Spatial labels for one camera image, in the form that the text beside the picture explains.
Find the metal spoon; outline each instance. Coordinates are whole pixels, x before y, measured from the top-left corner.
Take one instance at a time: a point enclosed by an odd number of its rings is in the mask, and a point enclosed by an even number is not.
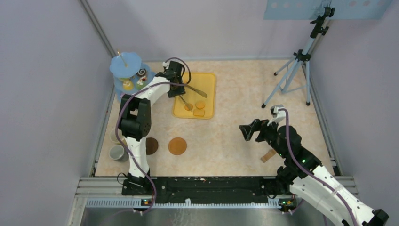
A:
[[[179,95],[179,97],[183,100],[184,105],[186,105],[186,107],[191,111],[192,107],[183,99],[183,97],[181,95]]]
[[[194,91],[194,92],[200,94],[201,96],[203,96],[203,97],[205,97],[205,98],[208,97],[208,95],[207,95],[204,91],[201,91],[201,90],[199,90],[199,89],[196,89],[196,88],[194,88],[194,87],[192,87],[192,86],[190,86],[190,85],[186,85],[186,87],[189,88],[189,89],[191,89],[192,91]]]

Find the white cup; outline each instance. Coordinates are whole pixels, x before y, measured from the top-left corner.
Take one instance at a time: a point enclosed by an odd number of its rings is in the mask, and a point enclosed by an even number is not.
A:
[[[122,135],[122,131],[118,130],[118,136],[121,139],[122,142],[125,142],[125,137]],[[115,143],[115,144],[119,144],[119,141],[116,138],[115,135],[115,128],[113,128],[110,133],[109,133],[109,138],[110,140]]]
[[[125,152],[122,145],[114,145],[110,149],[109,156],[112,160],[119,162],[126,162],[129,159],[128,154]]]

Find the white connector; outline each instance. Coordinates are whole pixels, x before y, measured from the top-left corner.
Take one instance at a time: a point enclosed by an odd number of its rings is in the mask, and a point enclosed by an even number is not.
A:
[[[166,69],[169,68],[169,62],[162,62],[162,66],[165,67]]]
[[[285,111],[280,111],[280,109],[284,108],[283,105],[275,105],[270,108],[273,118],[267,123],[267,126],[270,126],[272,122],[280,123],[286,117]]]

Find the small wooden piece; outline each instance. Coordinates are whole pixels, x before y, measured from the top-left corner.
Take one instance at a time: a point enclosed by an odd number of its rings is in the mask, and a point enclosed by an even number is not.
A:
[[[273,157],[277,152],[274,149],[271,149],[267,154],[262,156],[261,160],[263,163],[267,162],[271,157]]]
[[[186,111],[189,111],[189,110],[190,110],[186,105],[184,106],[184,108],[186,109]]]
[[[169,151],[174,155],[181,155],[187,149],[187,143],[183,138],[173,138],[168,145]]]
[[[195,106],[196,106],[198,109],[202,109],[202,108],[205,107],[205,101],[203,101],[203,100],[197,101],[197,102],[195,103]]]
[[[200,110],[200,109],[195,109],[193,112],[194,116],[199,116],[199,117],[204,117],[205,115],[205,111],[204,110]]]
[[[145,147],[147,155],[154,154],[158,150],[158,141],[149,137],[145,140]]]

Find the metal floor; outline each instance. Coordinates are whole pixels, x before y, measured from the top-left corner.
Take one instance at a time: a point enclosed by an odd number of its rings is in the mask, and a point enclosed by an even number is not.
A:
[[[153,209],[142,217],[117,208],[86,208],[80,226],[320,226],[323,216],[304,203],[292,216],[276,209]]]

